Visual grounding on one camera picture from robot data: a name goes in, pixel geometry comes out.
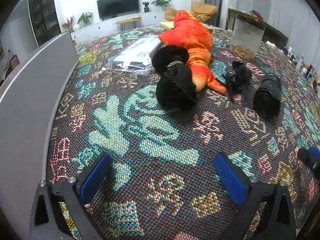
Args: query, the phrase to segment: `bolt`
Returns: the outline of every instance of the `bolt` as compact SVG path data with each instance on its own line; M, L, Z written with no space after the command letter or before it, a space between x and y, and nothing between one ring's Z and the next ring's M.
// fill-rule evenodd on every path
M39 183L40 187L43 187L45 184L47 184L47 182L45 180L41 180Z
M77 180L77 178L76 178L75 176L71 176L71 177L68 179L68 182L69 182L69 183L74 183L76 180Z
M256 176L251 176L251 177L249 177L249 180L250 180L252 183L258 182L258 179L257 179Z
M286 184L286 182L285 182L284 180L279 181L279 184L280 184L281 186L285 186L285 185L287 185L287 184Z

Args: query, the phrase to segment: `brown armchair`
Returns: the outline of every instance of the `brown armchair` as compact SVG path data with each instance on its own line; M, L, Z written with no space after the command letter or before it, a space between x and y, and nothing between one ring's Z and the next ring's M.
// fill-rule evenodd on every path
M208 20L212 15L215 14L218 7L210 4L205 4L202 2L193 2L191 5L191 15L199 20L199 22L204 23L206 20ZM168 7L165 10L164 18L167 21L173 21L174 17L177 13L176 9L173 9L171 7Z

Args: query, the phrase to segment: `red plush toy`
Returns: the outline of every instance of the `red plush toy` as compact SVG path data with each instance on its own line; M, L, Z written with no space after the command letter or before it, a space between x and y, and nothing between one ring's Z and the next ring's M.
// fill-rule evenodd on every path
M212 37L207 28L197 19L184 10L178 11L174 17L174 28L161 33L159 39L166 45L184 47L188 51L187 65L191 69L196 92L203 89L205 85L219 93L227 92L208 68L211 60Z

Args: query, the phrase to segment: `patterned blanket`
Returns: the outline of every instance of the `patterned blanket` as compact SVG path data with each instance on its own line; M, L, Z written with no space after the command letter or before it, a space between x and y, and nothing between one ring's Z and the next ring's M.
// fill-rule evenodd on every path
M76 46L79 64L62 96L52 126L47 179L52 183L79 174L107 151L112 174L86 209L110 239L217 239L236 214L213 168L216 153L225 152L248 176L260 181L287 182L297 232L318 198L318 181L297 158L300 147L320 146L319 100L287 63L261 44L255 61L237 58L228 50L232 32L212 33L210 65L214 75L231 69L234 60L252 70L252 91L246 107L241 96L210 89L200 93L187 113L166 113L156 100L159 76L103 71L108 59L128 44L160 29L137 29ZM265 73L282 81L280 116L274 124L252 110L252 97ZM82 239L65 203L68 226ZM261 204L247 238L252 236Z

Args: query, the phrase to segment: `transparent container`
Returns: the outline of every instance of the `transparent container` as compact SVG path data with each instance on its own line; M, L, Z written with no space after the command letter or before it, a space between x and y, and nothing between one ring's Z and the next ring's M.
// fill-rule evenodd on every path
M238 16L233 29L230 50L240 58L254 59L264 31L265 26L259 19Z

